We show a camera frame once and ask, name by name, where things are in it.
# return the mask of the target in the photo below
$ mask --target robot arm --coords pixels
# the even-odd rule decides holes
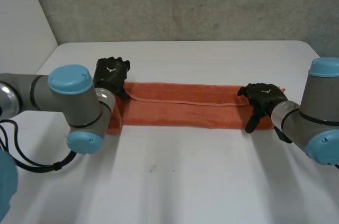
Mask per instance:
[[[250,119],[250,129],[246,131],[251,133],[259,119],[269,115],[281,140],[295,143],[319,164],[337,165],[339,58],[315,59],[308,74],[300,106],[288,101],[281,91],[275,91],[277,87],[274,85],[242,87],[239,95],[249,99],[253,106],[253,116],[258,117]]]
[[[121,58],[100,59],[94,74],[81,65],[66,65],[47,75],[0,75],[0,120],[26,110],[62,112],[70,126],[68,147],[96,153],[103,142],[130,68]]]

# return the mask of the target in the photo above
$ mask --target white logo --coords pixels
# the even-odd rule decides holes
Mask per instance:
[[[109,72],[115,71],[117,68],[115,69],[110,69],[110,68],[106,68]]]

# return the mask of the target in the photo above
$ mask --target gray wall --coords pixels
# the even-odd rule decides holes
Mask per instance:
[[[339,56],[339,0],[39,0],[59,44],[302,40]]]

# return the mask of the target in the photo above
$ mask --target robotic arm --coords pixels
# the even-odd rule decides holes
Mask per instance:
[[[282,141],[295,143],[319,164],[339,164],[339,58],[312,62],[300,105],[271,84],[249,84],[238,95],[253,106],[247,133],[268,115]]]
[[[94,79],[81,65],[59,67],[49,76],[0,74],[0,122],[14,124],[17,133],[17,124],[5,119],[26,110],[62,112],[70,126],[67,145],[71,149],[63,161],[53,165],[36,164],[24,158],[37,166],[31,167],[13,159],[7,153],[8,145],[1,144],[0,221],[7,214],[9,201],[17,189],[15,164],[32,172],[45,173],[61,169],[77,153],[94,154],[100,149],[111,119],[115,96],[121,99],[127,96],[123,85],[129,68],[129,61],[111,57],[97,62]]]

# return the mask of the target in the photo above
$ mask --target red towel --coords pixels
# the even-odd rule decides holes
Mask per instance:
[[[247,98],[237,96],[240,86],[126,82],[124,87],[131,98],[117,99],[108,134],[119,134],[122,125],[244,129],[252,115]],[[273,124],[264,117],[257,128]]]

